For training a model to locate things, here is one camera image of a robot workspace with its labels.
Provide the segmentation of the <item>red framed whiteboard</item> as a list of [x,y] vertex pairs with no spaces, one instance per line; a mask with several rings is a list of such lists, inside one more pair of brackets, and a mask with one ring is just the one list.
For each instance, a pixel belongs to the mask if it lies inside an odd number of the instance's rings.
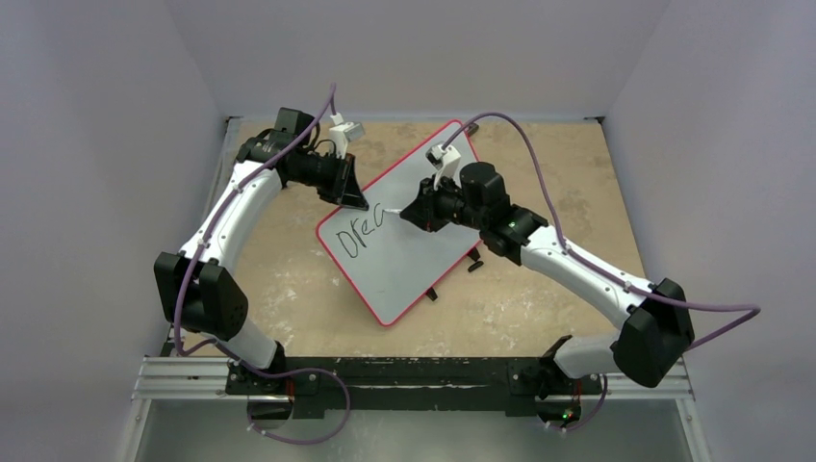
[[393,162],[363,189],[368,211],[339,208],[317,226],[316,236],[377,321],[388,326],[420,301],[479,242],[476,231],[448,225],[435,233],[420,230],[383,209],[403,209],[414,200],[422,179],[436,169],[427,151],[450,135],[463,165],[477,156],[462,122],[453,119],[408,154]]

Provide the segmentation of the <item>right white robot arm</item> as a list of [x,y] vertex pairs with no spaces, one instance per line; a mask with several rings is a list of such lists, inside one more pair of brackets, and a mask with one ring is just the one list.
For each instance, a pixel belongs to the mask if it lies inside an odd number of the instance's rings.
[[677,283],[654,284],[592,254],[580,255],[580,246],[555,225],[512,203],[503,178],[489,163],[464,166],[458,181],[421,180],[417,196],[399,216],[426,232],[448,224],[473,229],[496,256],[554,280],[611,322],[614,334],[567,335],[545,352],[540,377],[554,392],[586,375],[610,372],[654,388],[695,340]]

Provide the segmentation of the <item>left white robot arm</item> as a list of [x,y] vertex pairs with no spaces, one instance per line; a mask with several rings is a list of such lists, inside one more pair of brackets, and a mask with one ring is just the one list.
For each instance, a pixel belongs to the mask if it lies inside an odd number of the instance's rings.
[[284,348],[249,318],[248,298],[233,271],[262,212],[291,182],[314,188],[319,199],[341,208],[368,209],[347,151],[364,128],[339,113],[330,119],[329,148],[321,153],[318,118],[281,109],[272,127],[239,147],[228,185],[193,236],[154,263],[176,351],[187,356],[219,347],[249,370],[250,382],[265,394],[286,384]]

